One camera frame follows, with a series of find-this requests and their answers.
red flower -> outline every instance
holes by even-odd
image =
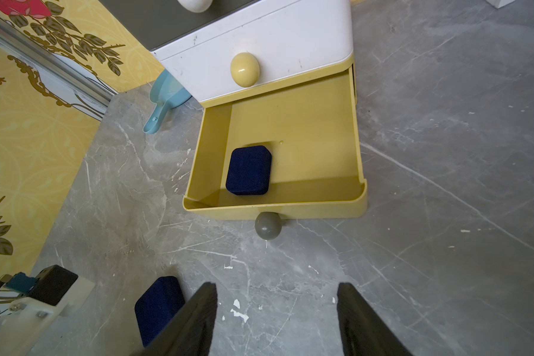
[[[36,19],[52,15],[41,0],[0,0],[0,11],[6,15],[30,16]]]

gray marble floor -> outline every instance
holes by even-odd
[[[534,354],[534,0],[367,0],[353,17],[367,213],[268,243],[188,214],[202,108],[146,136],[150,86],[118,95],[35,267],[97,286],[32,355],[141,349],[134,303],[169,274],[186,297],[216,283],[212,355],[341,354],[340,281],[415,355]]]

yellow wallpaper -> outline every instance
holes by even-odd
[[[30,273],[99,124],[36,91],[0,49],[0,275]]]
[[[97,0],[0,0],[0,18],[117,92],[151,82],[164,69]]]

navy blue box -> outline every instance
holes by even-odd
[[[176,277],[160,277],[152,283],[134,305],[144,347],[156,338],[184,303],[184,295]]]
[[[229,160],[225,188],[237,196],[261,196],[269,190],[271,152],[265,146],[236,148]]]

yellow drawer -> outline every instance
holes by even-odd
[[[273,157],[269,191],[235,196],[225,188],[232,151],[255,145]],[[350,67],[205,109],[183,205],[220,220],[359,217],[366,191]]]

